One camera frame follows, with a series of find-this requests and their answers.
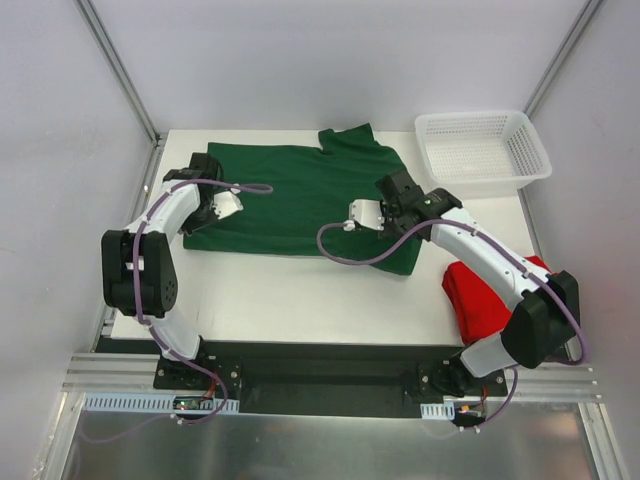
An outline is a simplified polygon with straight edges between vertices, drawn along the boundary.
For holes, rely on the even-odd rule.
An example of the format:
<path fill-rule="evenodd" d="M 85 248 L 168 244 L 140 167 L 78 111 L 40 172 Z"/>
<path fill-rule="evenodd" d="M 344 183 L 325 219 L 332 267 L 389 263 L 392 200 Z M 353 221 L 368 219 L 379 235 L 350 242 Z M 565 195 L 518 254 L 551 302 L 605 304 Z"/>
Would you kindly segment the green t shirt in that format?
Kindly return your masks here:
<path fill-rule="evenodd" d="M 376 199 L 378 180 L 404 164 L 378 143 L 368 124 L 344 131 L 326 129 L 318 146 L 238 145 L 211 142 L 226 181 L 265 183 L 270 195 L 243 194 L 243 211 L 183 240 L 189 250 L 317 256 L 317 231 L 342 222 L 355 199 Z"/>

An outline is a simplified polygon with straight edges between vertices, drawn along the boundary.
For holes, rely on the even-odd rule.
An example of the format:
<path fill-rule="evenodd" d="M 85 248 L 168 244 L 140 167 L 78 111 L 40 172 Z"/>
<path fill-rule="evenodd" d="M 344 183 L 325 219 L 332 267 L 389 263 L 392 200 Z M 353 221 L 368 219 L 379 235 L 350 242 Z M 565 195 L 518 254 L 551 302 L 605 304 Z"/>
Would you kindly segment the white plastic basket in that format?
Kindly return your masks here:
<path fill-rule="evenodd" d="M 520 111 L 423 114 L 414 127 L 429 184 L 461 200 L 511 196 L 552 174 L 534 125 Z"/>

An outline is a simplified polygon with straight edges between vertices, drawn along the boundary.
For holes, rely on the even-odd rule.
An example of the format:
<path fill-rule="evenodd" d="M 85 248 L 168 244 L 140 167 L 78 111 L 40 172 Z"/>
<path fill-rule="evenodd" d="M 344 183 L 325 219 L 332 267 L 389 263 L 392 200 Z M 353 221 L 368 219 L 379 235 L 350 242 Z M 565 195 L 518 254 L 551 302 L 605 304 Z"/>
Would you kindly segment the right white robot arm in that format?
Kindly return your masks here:
<path fill-rule="evenodd" d="M 579 287 L 568 272 L 551 273 L 515 254 L 442 188 L 424 192 L 405 170 L 378 180 L 383 230 L 416 237 L 446 250 L 482 279 L 511 316 L 498 333 L 464 348 L 449 373 L 452 388 L 470 395 L 486 375 L 520 365 L 534 369 L 552 360 L 572 338 L 586 343 L 579 325 Z"/>

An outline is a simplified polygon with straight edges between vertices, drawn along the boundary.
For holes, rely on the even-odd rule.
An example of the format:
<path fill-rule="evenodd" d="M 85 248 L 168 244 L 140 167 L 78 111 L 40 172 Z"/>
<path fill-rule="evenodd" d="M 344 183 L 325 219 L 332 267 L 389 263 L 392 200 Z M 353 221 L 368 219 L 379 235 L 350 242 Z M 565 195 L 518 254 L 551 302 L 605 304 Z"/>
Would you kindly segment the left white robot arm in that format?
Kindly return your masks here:
<path fill-rule="evenodd" d="M 160 195 L 128 226 L 101 238 L 102 284 L 106 304 L 131 317 L 158 342 L 163 357 L 180 361 L 177 377 L 192 389 L 205 386 L 212 366 L 198 356 L 200 336 L 175 306 L 178 279 L 170 245 L 179 235 L 216 223 L 215 195 L 224 171 L 207 153 L 163 177 Z"/>

